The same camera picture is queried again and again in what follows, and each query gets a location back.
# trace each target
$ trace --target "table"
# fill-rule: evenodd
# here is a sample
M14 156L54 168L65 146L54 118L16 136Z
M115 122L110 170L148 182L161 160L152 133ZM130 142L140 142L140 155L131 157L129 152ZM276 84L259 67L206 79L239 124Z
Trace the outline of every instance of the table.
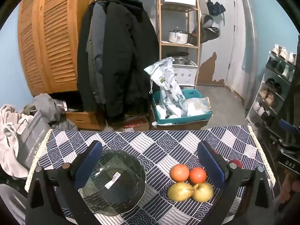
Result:
M185 164L190 169L201 167L197 157L197 145L206 140L226 161L239 159L245 169L262 166L270 188L275 177L266 156L250 126L214 127L209 130L150 130L144 132L79 132L60 129L50 130L33 161L25 189L28 190L37 165L44 169L59 168L63 163L71 163L78 154L84 152L93 140L103 145L103 150L122 149L136 156L143 165L146 176L146 192L139 204L130 212L107 217L95 214L103 225L193 225L198 224L221 191L214 188L214 196L208 202L199 203L193 199L175 202L167 197L168 188L174 183L170 169ZM239 205L244 188L240 188L230 209L234 214ZM63 209L67 217L70 211Z

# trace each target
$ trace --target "wooden wardrobe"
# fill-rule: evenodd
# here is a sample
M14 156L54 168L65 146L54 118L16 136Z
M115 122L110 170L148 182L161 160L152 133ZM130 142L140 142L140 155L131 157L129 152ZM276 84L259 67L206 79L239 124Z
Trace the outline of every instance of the wooden wardrobe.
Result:
M77 46L82 16L93 0L22 0L18 42L33 96L77 91ZM67 113L80 128L100 129L94 113Z

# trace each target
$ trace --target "blue wall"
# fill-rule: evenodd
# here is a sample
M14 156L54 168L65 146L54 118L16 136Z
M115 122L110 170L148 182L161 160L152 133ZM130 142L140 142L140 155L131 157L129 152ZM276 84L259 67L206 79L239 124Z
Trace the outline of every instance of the blue wall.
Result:
M32 101L19 54L18 5L0 30L0 107L13 105L21 110Z
M250 0L250 2L258 43L257 80L260 82L263 78L269 51L273 49L275 44L279 44L287 49L288 55L291 51L297 53L299 33L276 0ZM245 71L247 72L247 69L250 68L249 65L246 65Z

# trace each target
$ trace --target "black jacket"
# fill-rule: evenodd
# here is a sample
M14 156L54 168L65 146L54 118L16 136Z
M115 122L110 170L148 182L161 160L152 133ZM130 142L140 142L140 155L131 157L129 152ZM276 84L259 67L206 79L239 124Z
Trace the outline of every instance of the black jacket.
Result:
M107 115L116 117L126 106L149 99L144 68L159 60L159 46L142 2L107 0L104 10L103 86Z
M82 17L77 49L77 89L81 95L83 109L87 112L95 112L97 108L90 85L88 53L86 52L94 5L95 2L91 3Z

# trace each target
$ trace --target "gray shopping bag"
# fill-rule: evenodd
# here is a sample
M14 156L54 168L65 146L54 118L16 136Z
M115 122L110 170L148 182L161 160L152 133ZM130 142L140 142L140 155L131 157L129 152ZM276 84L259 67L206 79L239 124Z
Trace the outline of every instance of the gray shopping bag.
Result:
M33 159L49 129L50 126L42 117L41 111L37 110L32 121L19 136L17 161L26 169L30 170Z

